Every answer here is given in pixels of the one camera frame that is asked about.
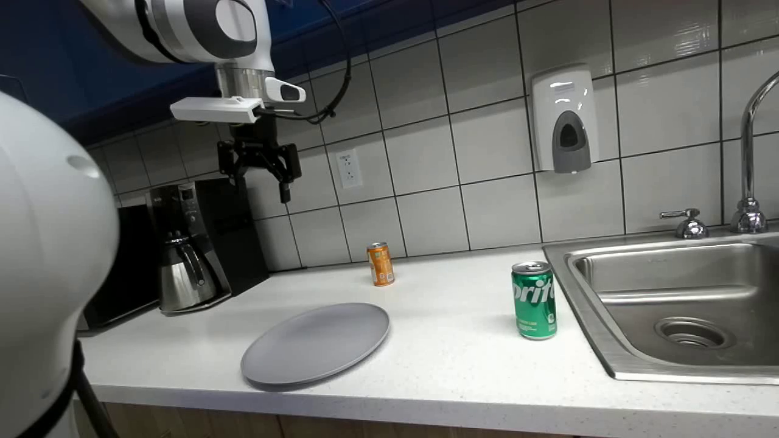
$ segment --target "gray plate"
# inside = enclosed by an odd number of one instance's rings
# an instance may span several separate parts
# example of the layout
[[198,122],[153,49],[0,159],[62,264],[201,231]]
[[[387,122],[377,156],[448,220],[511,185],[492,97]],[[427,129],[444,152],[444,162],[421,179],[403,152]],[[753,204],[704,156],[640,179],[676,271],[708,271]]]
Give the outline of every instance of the gray plate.
[[293,315],[251,344],[243,377],[257,387],[306,387],[373,356],[390,334],[375,304],[334,304]]

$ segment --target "7 up can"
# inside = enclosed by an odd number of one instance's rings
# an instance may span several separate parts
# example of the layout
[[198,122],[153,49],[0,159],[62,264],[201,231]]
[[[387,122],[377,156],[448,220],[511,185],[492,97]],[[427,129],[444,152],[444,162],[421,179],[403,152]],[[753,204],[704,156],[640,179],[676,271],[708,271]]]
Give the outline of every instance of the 7 up can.
[[555,285],[548,264],[511,266],[515,330],[523,338],[553,338],[558,334]]

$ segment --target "white countertop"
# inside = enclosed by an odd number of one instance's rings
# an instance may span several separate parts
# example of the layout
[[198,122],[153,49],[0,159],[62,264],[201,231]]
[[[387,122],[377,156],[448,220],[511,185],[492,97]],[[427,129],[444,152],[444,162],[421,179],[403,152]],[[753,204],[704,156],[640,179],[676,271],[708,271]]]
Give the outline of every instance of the white countertop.
[[[542,253],[401,260],[391,287],[373,287],[366,266],[271,275],[217,309],[149,313],[85,338],[86,377],[116,405],[577,435],[779,435],[779,387],[610,381],[565,296],[555,338],[519,338],[509,269],[527,259]],[[336,302],[387,309],[391,334],[373,358],[293,393],[241,381],[241,356],[263,332]]]

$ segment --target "soda can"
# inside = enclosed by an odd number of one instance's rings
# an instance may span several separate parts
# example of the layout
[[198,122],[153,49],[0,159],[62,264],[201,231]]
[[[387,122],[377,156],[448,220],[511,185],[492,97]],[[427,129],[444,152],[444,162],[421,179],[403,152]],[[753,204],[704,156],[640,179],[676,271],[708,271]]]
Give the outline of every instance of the soda can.
[[511,266],[515,332],[542,341],[558,334],[553,271],[542,260]]
[[375,242],[366,247],[366,264],[375,287],[394,283],[391,257],[387,242]]

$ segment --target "sink basin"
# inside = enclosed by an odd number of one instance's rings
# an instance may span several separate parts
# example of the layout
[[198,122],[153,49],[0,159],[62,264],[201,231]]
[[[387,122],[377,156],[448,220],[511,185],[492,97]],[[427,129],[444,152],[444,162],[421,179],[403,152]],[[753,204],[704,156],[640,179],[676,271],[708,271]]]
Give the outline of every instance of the sink basin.
[[779,233],[545,251],[616,381],[779,386]]

